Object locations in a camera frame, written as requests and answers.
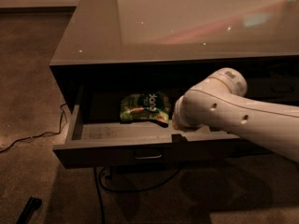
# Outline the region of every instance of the black object on floor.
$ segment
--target black object on floor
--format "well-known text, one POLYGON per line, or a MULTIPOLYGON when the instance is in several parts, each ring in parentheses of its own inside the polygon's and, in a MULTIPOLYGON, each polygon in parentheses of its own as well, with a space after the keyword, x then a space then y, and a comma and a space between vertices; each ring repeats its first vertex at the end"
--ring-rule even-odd
POLYGON ((28 223, 32 214, 37 210, 42 204, 41 199, 30 197, 24 209, 21 212, 21 215, 17 221, 17 224, 28 223))

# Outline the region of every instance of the cable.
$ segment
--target cable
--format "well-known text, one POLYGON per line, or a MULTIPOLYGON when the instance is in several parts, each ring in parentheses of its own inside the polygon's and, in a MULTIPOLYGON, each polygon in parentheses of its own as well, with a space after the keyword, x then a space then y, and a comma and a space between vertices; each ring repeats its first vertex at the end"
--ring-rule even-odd
POLYGON ((101 196, 99 183, 97 181, 97 173, 96 173, 96 168, 95 167, 93 167, 93 176, 94 176, 94 182, 95 182, 95 186, 96 186, 97 195, 99 197, 99 202, 100 202, 100 206, 101 206, 102 224, 105 224, 104 204, 103 204, 103 199, 102 199, 102 196, 101 196))
POLYGON ((54 136, 54 135, 60 134, 62 132, 65 124, 67 123, 67 117, 66 117, 65 111, 63 110, 63 106, 65 106, 65 105, 66 105, 66 103, 60 105, 60 108, 62 110, 62 114, 61 114, 60 120, 59 120, 59 130, 58 130, 58 132, 44 132, 44 133, 39 134, 39 135, 29 136, 29 137, 24 137, 24 138, 17 139, 14 142, 12 142, 5 149, 0 150, 0 153, 4 153, 4 152, 9 151, 15 144, 17 144, 18 142, 21 142, 21 141, 25 141, 25 140, 28 140, 28 139, 36 139, 36 138, 39 138, 39 137, 50 137, 50 136, 54 136))
POLYGON ((180 170, 184 167, 186 163, 183 163, 172 175, 170 175, 165 181, 163 181, 162 183, 159 183, 155 186, 149 187, 149 188, 145 188, 145 189, 123 189, 123 190, 116 190, 116 189, 109 189, 106 186, 104 186, 103 182, 102 182, 102 175, 103 172, 105 171, 105 168, 103 168, 99 174, 98 177, 98 182, 101 186, 101 188, 105 191, 109 191, 109 192, 114 192, 114 193, 134 193, 134 192, 142 192, 142 191, 148 191, 148 190, 153 190, 153 189, 157 189, 160 186, 166 184, 167 182, 169 182, 172 178, 174 178, 179 172, 180 170))

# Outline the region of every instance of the floor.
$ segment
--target floor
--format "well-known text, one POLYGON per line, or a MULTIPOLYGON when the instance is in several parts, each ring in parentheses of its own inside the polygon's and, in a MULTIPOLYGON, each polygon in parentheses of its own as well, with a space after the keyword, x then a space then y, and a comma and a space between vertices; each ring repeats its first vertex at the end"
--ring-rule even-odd
MULTIPOLYGON (((69 18, 0 15, 0 148, 58 131, 64 99, 49 63, 69 18)), ((93 169, 65 170, 52 152, 66 132, 67 125, 59 135, 0 153, 0 223, 15 223, 31 196, 43 203, 30 223, 101 223, 93 169)), ((111 189, 143 189, 176 170, 115 174, 103 182, 111 189)), ((293 224, 299 220, 299 165, 276 154, 187 163, 157 189, 101 193, 106 223, 293 224)))

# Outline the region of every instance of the glossy tabletop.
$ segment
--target glossy tabletop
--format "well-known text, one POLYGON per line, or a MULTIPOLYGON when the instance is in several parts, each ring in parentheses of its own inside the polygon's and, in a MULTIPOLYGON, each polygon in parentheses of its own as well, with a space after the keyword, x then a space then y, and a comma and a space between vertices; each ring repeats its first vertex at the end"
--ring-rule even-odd
POLYGON ((285 55, 298 0, 81 0, 51 65, 285 55))

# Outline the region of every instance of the drawer handle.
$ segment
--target drawer handle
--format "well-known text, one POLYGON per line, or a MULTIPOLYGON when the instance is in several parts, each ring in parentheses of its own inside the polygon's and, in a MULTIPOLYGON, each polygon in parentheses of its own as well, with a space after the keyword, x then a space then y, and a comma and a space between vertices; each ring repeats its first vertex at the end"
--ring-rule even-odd
POLYGON ((156 155, 156 156, 144 156, 144 157, 138 157, 135 155, 135 158, 137 160, 155 160, 160 159, 162 157, 162 154, 156 155))

